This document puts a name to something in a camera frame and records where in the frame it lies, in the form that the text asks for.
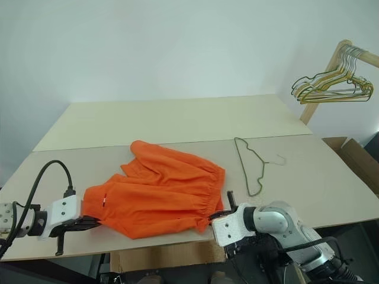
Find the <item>wire hanger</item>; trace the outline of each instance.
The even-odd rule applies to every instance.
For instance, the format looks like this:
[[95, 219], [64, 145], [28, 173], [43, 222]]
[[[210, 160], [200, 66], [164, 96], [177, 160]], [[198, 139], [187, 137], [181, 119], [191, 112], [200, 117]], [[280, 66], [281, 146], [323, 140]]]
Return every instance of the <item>wire hanger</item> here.
[[[292, 85], [291, 94], [301, 104], [310, 102], [338, 102], [338, 101], [367, 101], [370, 99], [374, 87], [370, 81], [363, 77], [355, 77], [356, 60], [364, 53], [363, 49], [346, 44], [341, 47], [338, 54], [338, 66], [330, 72], [318, 73], [312, 78], [300, 78]], [[328, 89], [336, 84], [346, 82], [354, 88]]]
[[[248, 175], [246, 174], [246, 170], [245, 170], [245, 167], [243, 165], [243, 161], [242, 161], [242, 157], [241, 157], [241, 153], [239, 151], [239, 148], [238, 148], [238, 144], [237, 144], [237, 140], [240, 140], [240, 141], [243, 141], [246, 145], [246, 149], [253, 152], [255, 154], [255, 156], [262, 162], [262, 173], [261, 173], [261, 176], [257, 178], [257, 182], [259, 184], [259, 189], [257, 192], [251, 194], [250, 192], [250, 189], [249, 189], [249, 182], [248, 182]], [[236, 148], [237, 148], [237, 152], [238, 152], [238, 157], [239, 157], [239, 160], [241, 162], [241, 166], [242, 166], [242, 170], [243, 170], [243, 175], [245, 177], [245, 183], [246, 183], [246, 189], [248, 191], [248, 195], [250, 197], [253, 197], [253, 196], [256, 196], [258, 194], [260, 194], [260, 192], [262, 191], [263, 189], [263, 184], [261, 183], [261, 180], [263, 179], [264, 177], [264, 174], [265, 174], [265, 166], [266, 164], [277, 164], [278, 166], [284, 166], [285, 163], [286, 163], [286, 159], [280, 155], [277, 154], [277, 156], [279, 156], [280, 158], [283, 159], [283, 162], [282, 163], [276, 163], [276, 162], [266, 162], [264, 159], [262, 159], [262, 157], [253, 149], [249, 148], [249, 143], [243, 139], [243, 138], [239, 138], [239, 137], [235, 137], [234, 138], [234, 141], [235, 141], [235, 145], [236, 145]]]

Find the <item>green wire hanger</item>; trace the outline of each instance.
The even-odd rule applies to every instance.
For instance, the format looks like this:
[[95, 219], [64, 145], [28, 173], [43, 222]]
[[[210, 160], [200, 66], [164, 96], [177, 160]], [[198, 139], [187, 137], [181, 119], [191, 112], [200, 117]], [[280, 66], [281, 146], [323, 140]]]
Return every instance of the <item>green wire hanger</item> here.
[[[257, 180], [256, 180], [258, 182], [258, 184], [259, 184], [259, 190], [256, 193], [253, 193], [253, 194], [250, 193], [248, 176], [246, 174], [246, 170], [245, 170], [245, 167], [244, 167], [243, 162], [242, 162], [242, 157], [241, 157], [241, 153], [240, 153], [239, 148], [238, 148], [237, 140], [243, 141], [246, 144], [246, 149], [248, 149], [249, 151], [253, 152], [258, 157], [258, 159], [262, 162], [262, 173], [261, 173], [261, 176], [259, 178], [257, 178]], [[263, 184], [261, 183], [261, 179], [263, 179], [263, 176], [265, 174], [265, 166], [266, 166], [266, 164], [277, 164], [278, 166], [284, 166], [285, 163], [286, 163], [286, 160], [285, 160], [284, 157], [282, 157], [282, 156], [280, 156], [280, 155], [277, 154], [277, 156], [279, 156], [280, 158], [283, 159], [283, 163], [279, 164], [279, 163], [276, 163], [276, 162], [266, 162], [264, 159], [262, 159], [260, 157], [260, 155], [255, 150], [249, 148], [249, 143], [245, 139], [242, 139], [242, 138], [239, 138], [239, 137], [235, 137], [234, 141], [235, 141], [235, 145], [236, 145], [236, 148], [237, 148], [238, 157], [239, 157], [239, 160], [241, 162], [241, 166], [242, 166], [242, 170], [243, 170], [243, 175], [245, 176], [245, 183], [246, 183], [246, 188], [248, 190], [248, 195], [250, 197], [256, 196], [256, 195], [260, 194], [260, 192], [263, 189]]]

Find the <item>person's feet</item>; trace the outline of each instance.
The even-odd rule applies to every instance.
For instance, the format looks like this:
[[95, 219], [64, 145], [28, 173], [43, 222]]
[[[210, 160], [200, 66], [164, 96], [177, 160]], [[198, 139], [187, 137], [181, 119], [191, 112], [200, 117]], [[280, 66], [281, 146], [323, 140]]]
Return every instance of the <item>person's feet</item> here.
[[226, 277], [224, 271], [215, 271], [211, 277], [211, 284], [234, 284], [234, 282]]
[[137, 284], [163, 284], [163, 279], [159, 275], [148, 275], [139, 280]]

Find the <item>wooden clothes rack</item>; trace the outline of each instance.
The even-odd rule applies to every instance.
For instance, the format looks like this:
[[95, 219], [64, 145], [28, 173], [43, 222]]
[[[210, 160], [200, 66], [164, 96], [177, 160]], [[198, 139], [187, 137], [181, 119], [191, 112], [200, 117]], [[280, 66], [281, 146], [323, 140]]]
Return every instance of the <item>wooden clothes rack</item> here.
[[[330, 59], [329, 64], [326, 66], [325, 72], [333, 71], [337, 68], [339, 62], [338, 62], [338, 53], [341, 47], [344, 45], [349, 44], [352, 46], [352, 41], [350, 40], [342, 40], [338, 43], [336, 50], [333, 53], [332, 58]], [[363, 62], [366, 62], [370, 65], [373, 65], [377, 68], [379, 68], [379, 56], [376, 54], [370, 53], [368, 51], [362, 53], [360, 56], [357, 57], [357, 59], [362, 60]], [[307, 104], [305, 110], [303, 111], [300, 120], [304, 122], [305, 124], [308, 124], [309, 120], [311, 119], [312, 115], [316, 111], [317, 107], [319, 106], [319, 103], [309, 103]]]

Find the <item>white wall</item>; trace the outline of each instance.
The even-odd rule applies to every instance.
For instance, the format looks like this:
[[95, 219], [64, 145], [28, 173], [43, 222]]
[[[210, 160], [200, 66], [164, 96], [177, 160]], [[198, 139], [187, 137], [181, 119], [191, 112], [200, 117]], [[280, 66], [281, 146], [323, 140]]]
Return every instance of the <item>white wall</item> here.
[[[70, 102], [277, 93], [300, 115], [290, 86], [340, 40], [379, 54], [378, 12], [376, 0], [0, 0], [0, 184]], [[378, 71], [357, 73], [379, 86]], [[365, 143], [378, 109], [376, 91], [320, 106], [309, 126]]]

